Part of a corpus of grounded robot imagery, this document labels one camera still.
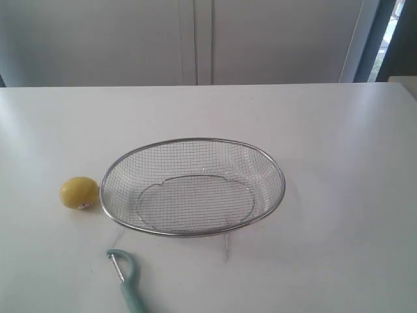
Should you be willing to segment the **yellow lemon with sticker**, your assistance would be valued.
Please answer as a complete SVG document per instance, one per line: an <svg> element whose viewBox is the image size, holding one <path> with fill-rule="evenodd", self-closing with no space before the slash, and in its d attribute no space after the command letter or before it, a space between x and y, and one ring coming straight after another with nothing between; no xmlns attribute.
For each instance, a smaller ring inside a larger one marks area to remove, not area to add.
<svg viewBox="0 0 417 313"><path fill-rule="evenodd" d="M67 208L88 209L98 201L99 187L89 177L72 177L62 185L59 196Z"/></svg>

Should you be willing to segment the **teal handled peeler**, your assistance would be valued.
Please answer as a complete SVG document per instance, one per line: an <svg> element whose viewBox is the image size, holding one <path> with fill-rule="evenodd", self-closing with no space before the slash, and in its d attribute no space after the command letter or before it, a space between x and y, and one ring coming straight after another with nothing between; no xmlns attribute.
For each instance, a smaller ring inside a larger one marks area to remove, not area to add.
<svg viewBox="0 0 417 313"><path fill-rule="evenodd" d="M130 253L120 249L109 249L106 252L107 257L111 260L119 279L121 280L120 290L129 312L145 313L147 309L145 303L139 296L139 275L136 267L136 261ZM118 263L117 258L122 258L130 264L130 273L124 276Z"/></svg>

